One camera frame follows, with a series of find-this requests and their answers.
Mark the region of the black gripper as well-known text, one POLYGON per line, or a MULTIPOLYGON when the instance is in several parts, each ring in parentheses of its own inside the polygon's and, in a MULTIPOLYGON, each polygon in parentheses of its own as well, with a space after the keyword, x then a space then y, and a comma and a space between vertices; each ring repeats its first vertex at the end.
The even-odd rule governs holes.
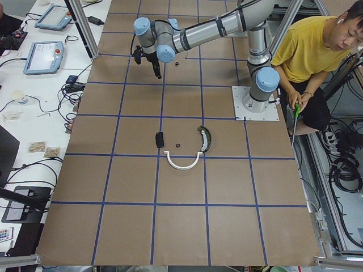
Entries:
POLYGON ((162 78, 161 76, 161 70, 159 68, 159 60, 157 57, 157 53, 153 52, 147 55, 147 60, 149 62, 151 62, 153 69, 154 69, 154 74, 157 78, 162 78))

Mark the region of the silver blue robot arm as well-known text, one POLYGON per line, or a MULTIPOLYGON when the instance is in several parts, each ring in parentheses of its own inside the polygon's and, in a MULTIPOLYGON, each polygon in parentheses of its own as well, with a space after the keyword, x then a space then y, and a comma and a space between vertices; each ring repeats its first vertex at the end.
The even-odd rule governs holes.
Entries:
POLYGON ((140 43, 131 51, 132 57, 137 64, 145 57, 152 64, 155 76, 161 78, 160 62, 170 63, 178 53, 236 32, 245 32, 252 85, 242 103, 248 111, 261 113, 267 108, 280 80, 278 72, 270 66, 272 55, 265 40, 266 19, 273 8, 273 1, 238 1, 234 10, 182 29, 174 18, 149 20, 140 17, 133 24, 140 43))

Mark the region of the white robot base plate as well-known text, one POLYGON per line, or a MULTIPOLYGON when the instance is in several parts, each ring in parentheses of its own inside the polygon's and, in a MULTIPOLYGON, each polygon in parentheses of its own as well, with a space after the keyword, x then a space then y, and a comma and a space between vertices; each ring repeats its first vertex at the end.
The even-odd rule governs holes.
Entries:
POLYGON ((259 102, 250 96, 249 86, 232 86, 235 119, 237 121, 279 121, 274 95, 259 102))

